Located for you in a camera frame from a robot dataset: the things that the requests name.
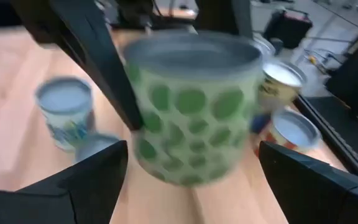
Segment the yellow label tin can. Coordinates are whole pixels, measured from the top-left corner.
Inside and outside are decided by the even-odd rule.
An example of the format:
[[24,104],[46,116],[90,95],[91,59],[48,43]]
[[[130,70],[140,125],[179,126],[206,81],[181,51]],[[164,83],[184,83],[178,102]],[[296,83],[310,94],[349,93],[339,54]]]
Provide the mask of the yellow label tin can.
[[266,62],[263,72],[257,94],[261,113],[271,113],[291,103],[308,81],[300,68],[282,60]]

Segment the tomato print tin can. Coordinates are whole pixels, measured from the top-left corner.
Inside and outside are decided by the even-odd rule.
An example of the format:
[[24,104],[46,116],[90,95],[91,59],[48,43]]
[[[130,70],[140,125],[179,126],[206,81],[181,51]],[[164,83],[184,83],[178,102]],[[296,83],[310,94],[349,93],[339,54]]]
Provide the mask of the tomato print tin can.
[[250,148],[259,155],[261,141],[272,142],[299,153],[318,146],[321,133],[305,116],[292,109],[282,108],[258,114],[251,124]]

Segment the vegetable print tin can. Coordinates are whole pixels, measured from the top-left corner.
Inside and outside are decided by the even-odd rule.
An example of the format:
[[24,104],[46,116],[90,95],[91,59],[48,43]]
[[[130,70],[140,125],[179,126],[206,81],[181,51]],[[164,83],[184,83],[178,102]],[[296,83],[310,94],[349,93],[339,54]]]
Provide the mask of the vegetable print tin can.
[[93,96],[82,79],[62,76],[42,83],[36,102],[57,147],[74,151],[94,130]]

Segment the black frame wooden shelf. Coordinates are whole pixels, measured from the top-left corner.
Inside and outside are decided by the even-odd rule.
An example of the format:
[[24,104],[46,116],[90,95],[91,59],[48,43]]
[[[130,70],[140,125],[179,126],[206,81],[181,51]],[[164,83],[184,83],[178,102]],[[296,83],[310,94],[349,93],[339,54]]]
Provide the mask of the black frame wooden shelf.
[[11,0],[39,44],[56,44],[97,84],[131,131],[143,120],[134,91],[94,0]]

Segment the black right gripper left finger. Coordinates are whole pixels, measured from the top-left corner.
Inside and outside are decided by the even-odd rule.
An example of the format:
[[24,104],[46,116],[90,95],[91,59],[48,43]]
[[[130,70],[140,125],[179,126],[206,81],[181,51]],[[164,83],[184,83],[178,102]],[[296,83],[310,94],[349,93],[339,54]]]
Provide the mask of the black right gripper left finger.
[[127,163],[118,141],[23,189],[0,190],[0,224],[109,224]]

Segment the green dotted tin can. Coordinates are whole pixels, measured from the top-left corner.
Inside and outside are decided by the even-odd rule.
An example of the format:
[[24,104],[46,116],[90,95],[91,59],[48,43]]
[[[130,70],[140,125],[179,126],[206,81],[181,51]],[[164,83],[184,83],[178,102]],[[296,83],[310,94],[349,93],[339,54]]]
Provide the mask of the green dotted tin can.
[[242,158],[258,107],[265,57],[257,43],[166,31],[127,44],[122,54],[144,122],[133,133],[139,165],[182,186],[226,175]]

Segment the black hard case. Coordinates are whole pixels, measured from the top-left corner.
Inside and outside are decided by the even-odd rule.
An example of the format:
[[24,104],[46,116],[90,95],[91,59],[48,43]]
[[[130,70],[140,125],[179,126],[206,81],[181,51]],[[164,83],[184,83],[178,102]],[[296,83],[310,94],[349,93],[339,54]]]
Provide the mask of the black hard case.
[[272,13],[262,34],[267,40],[280,39],[286,49],[295,49],[313,27],[309,14],[293,9]]

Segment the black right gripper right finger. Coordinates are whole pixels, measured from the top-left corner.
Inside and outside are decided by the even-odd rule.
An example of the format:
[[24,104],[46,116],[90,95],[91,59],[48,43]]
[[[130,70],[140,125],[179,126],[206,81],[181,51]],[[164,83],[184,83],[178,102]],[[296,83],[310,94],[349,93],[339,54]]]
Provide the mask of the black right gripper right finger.
[[267,141],[259,161],[289,224],[358,224],[358,176]]

